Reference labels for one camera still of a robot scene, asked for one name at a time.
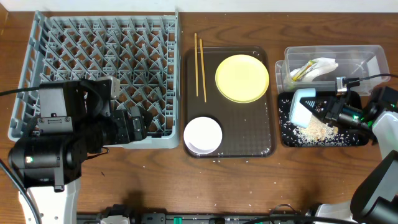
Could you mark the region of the light blue bowl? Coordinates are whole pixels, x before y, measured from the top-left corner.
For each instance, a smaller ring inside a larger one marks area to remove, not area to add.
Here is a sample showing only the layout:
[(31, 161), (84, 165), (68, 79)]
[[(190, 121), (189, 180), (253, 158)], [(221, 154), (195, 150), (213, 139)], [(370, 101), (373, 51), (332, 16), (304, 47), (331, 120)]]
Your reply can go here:
[(297, 90), (292, 98), (290, 106), (289, 121), (301, 128), (308, 128), (312, 113), (301, 104), (302, 98), (310, 98), (316, 96), (314, 88), (306, 88)]

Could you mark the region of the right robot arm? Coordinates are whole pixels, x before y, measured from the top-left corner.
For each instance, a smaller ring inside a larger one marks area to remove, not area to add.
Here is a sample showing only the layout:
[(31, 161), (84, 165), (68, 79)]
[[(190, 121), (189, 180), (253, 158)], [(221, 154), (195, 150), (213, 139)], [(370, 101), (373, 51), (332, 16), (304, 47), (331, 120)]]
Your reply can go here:
[(349, 96), (313, 96), (300, 104), (324, 123), (359, 131), (377, 144), (380, 163), (355, 190), (351, 200), (321, 204), (312, 223), (397, 223), (397, 90), (373, 90), (359, 110), (347, 104)]

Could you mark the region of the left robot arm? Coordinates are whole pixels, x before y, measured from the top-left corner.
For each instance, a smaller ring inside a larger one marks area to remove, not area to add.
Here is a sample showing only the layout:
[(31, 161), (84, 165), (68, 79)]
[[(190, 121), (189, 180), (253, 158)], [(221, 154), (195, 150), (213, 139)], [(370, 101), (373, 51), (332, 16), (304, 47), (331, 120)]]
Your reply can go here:
[(5, 173), (19, 190), (27, 223), (76, 223), (82, 163), (110, 145), (147, 137), (152, 114), (111, 110), (120, 82), (111, 78), (42, 83), (40, 114), (9, 151)]

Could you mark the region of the green snack wrapper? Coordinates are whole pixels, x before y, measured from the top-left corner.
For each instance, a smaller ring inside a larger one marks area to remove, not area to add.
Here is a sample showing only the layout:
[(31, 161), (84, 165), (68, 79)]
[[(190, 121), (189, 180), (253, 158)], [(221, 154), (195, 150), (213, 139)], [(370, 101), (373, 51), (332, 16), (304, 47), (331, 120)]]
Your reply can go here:
[(292, 77), (292, 80), (295, 82), (301, 80), (308, 72), (313, 69), (317, 62), (318, 60), (309, 60), (302, 68), (297, 70), (297, 72)]

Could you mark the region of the white paper napkin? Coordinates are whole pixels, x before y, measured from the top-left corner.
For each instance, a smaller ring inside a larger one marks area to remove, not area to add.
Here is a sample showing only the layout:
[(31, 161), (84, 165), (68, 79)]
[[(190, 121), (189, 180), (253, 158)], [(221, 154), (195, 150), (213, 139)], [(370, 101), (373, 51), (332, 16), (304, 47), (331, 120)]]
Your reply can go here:
[[(308, 72), (301, 80), (298, 80), (297, 82), (312, 82), (316, 77), (333, 72), (339, 66), (334, 58), (320, 57), (312, 60), (318, 60), (317, 64), (313, 67), (313, 69), (310, 72)], [(300, 68), (296, 68), (295, 70), (292, 70), (290, 72), (291, 79), (294, 76), (294, 74), (297, 72), (297, 70), (299, 70)]]

